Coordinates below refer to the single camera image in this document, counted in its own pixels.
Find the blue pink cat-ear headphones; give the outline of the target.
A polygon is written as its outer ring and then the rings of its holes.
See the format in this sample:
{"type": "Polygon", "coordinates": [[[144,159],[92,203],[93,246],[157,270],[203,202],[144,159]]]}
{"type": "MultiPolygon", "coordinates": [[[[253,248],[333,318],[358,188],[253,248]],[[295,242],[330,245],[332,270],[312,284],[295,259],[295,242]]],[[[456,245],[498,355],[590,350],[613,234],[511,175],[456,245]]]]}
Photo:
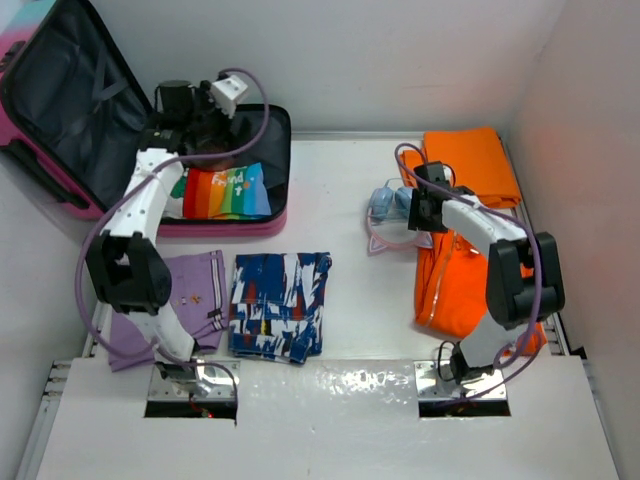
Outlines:
{"type": "Polygon", "coordinates": [[[369,256],[387,251],[433,248],[432,236],[428,232],[417,231],[411,239],[391,241],[385,239],[375,230],[385,222],[407,223],[409,220],[413,189],[408,186],[398,188],[390,186],[393,181],[399,180],[400,177],[387,179],[370,196],[365,215],[365,226],[368,233],[367,254],[369,256]]]}

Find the rainbow striped white t-shirt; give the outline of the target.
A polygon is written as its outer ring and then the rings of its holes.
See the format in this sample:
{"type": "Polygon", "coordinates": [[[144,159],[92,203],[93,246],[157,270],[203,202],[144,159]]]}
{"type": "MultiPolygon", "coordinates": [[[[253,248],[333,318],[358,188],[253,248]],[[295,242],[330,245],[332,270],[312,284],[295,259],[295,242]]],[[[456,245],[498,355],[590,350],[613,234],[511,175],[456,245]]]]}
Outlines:
{"type": "Polygon", "coordinates": [[[187,220],[255,220],[272,214],[259,163],[220,171],[187,169],[164,215],[187,220]]]}

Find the blue white patterned shorts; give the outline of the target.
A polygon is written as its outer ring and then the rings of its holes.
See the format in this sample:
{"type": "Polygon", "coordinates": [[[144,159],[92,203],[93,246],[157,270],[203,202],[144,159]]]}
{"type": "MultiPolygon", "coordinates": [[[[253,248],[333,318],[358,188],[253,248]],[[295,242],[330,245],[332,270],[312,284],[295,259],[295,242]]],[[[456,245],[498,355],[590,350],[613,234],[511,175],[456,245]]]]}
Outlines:
{"type": "Polygon", "coordinates": [[[320,355],[331,267],[328,252],[236,256],[229,351],[296,365],[320,355]]]}

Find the purple shirt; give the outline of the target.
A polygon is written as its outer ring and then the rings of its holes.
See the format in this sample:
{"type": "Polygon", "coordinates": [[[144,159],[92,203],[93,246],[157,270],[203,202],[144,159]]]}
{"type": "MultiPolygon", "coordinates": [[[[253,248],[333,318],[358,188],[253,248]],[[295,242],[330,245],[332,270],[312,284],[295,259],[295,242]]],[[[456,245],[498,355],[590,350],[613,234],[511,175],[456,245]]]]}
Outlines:
{"type": "MultiPolygon", "coordinates": [[[[218,349],[229,325],[224,258],[221,250],[165,259],[172,278],[170,303],[184,329],[200,349],[218,349]]],[[[147,346],[143,335],[124,315],[112,312],[109,343],[125,352],[147,346]]],[[[152,352],[137,358],[108,354],[112,372],[154,362],[152,352]]]]}

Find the brown round case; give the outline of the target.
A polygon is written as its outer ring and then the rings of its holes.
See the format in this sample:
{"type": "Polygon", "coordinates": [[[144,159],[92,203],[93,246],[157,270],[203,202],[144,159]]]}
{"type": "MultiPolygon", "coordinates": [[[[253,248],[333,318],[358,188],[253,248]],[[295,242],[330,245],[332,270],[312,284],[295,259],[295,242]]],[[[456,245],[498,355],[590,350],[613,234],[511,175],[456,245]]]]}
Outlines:
{"type": "Polygon", "coordinates": [[[234,154],[230,154],[230,148],[228,144],[218,142],[205,142],[198,144],[191,152],[192,155],[217,155],[222,154],[223,160],[231,160],[235,157],[234,154]]]}

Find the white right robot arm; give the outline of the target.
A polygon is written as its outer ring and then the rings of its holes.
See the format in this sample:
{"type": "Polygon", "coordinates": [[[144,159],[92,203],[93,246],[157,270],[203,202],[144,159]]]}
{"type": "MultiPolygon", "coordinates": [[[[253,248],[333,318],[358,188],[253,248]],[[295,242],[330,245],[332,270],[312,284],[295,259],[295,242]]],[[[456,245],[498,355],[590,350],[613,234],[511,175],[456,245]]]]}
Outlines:
{"type": "Polygon", "coordinates": [[[524,353],[538,322],[565,304],[558,248],[547,233],[535,234],[519,219],[484,206],[474,195],[435,184],[413,190],[408,228],[450,230],[487,261],[484,316],[449,357],[449,380],[461,384],[506,366],[513,347],[524,353]]]}

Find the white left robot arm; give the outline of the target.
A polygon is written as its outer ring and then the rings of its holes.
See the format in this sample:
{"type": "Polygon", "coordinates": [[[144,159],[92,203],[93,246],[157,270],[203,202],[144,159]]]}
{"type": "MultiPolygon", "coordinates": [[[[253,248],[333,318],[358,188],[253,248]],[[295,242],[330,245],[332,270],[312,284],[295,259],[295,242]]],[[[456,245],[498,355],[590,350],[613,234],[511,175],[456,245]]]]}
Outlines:
{"type": "Polygon", "coordinates": [[[109,353],[122,359],[154,356],[160,374],[175,382],[193,379],[205,361],[170,302],[172,279],[156,248],[171,191],[185,169],[217,167],[251,148],[257,138],[234,147],[226,134],[248,93],[237,71],[194,85],[165,81],[138,141],[134,172],[123,197],[97,221],[81,248],[76,272],[88,272],[98,300],[123,315],[142,334],[145,347],[126,352],[95,333],[109,353]]]}

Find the orange polo shirt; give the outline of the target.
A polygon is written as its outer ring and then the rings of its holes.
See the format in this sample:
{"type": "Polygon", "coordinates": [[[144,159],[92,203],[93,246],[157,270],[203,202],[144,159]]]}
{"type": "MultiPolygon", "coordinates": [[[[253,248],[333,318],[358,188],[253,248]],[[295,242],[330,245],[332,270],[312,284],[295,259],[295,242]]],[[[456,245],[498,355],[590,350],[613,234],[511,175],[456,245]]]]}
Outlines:
{"type": "Polygon", "coordinates": [[[432,240],[432,248],[418,253],[415,322],[461,340],[472,333],[487,311],[488,262],[454,231],[434,233],[432,240]]]}

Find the orange folded cloth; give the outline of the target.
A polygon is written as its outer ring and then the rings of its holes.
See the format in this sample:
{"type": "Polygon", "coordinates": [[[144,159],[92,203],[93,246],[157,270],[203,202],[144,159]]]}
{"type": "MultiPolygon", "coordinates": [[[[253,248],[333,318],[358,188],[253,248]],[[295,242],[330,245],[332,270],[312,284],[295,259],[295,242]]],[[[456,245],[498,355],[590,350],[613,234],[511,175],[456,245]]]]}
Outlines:
{"type": "Polygon", "coordinates": [[[498,133],[491,127],[460,131],[427,131],[421,151],[455,173],[455,185],[466,186],[489,208],[512,209],[522,195],[498,133]]]}

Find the pink open suitcase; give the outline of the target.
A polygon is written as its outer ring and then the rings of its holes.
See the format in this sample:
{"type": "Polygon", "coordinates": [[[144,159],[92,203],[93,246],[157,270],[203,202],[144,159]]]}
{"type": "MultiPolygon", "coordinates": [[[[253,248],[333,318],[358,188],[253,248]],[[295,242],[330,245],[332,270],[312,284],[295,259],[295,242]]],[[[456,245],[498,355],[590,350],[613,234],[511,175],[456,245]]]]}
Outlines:
{"type": "MultiPolygon", "coordinates": [[[[153,112],[87,1],[30,1],[1,34],[1,149],[69,211],[99,218],[124,194],[153,112]]],[[[234,158],[259,163],[272,214],[255,220],[164,218],[164,237],[270,236],[286,222],[291,119],[277,105],[238,106],[257,142],[234,158]]]]}

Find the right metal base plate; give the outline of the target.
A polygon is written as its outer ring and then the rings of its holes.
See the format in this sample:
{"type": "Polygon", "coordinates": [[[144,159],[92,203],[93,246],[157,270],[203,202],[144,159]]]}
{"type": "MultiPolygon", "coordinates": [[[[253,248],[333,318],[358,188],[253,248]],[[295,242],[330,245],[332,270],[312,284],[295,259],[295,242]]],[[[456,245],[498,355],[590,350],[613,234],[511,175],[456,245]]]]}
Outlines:
{"type": "Polygon", "coordinates": [[[420,401],[450,401],[462,397],[480,401],[506,400],[507,391],[503,374],[500,371],[465,380],[457,384],[454,380],[443,380],[437,371],[435,360],[416,361],[414,363],[415,381],[420,401]]]}

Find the metal base plate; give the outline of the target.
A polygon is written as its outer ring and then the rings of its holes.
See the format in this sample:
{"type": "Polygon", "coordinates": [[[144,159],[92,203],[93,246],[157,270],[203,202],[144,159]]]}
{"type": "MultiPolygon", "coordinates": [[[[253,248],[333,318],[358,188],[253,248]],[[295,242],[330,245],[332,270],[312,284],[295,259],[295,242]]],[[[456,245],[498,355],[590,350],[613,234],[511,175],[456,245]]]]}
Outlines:
{"type": "Polygon", "coordinates": [[[457,384],[454,380],[443,380],[437,371],[435,360],[416,361],[414,363],[415,381],[420,401],[450,401],[462,397],[480,401],[506,400],[507,391],[503,374],[500,371],[465,380],[457,384]]]}
{"type": "Polygon", "coordinates": [[[230,375],[220,367],[205,365],[183,367],[157,364],[151,375],[147,399],[149,401],[234,401],[236,368],[228,362],[230,375]]]}

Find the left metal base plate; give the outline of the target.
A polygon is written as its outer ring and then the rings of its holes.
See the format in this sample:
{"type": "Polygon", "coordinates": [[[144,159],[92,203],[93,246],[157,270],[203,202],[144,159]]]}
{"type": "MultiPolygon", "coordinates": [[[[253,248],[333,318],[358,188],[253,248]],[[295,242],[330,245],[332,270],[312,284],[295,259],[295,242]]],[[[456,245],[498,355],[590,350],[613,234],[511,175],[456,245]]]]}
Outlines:
{"type": "Polygon", "coordinates": [[[147,399],[149,401],[234,401],[236,368],[228,362],[230,375],[220,367],[205,365],[183,367],[157,364],[151,375],[147,399]]]}

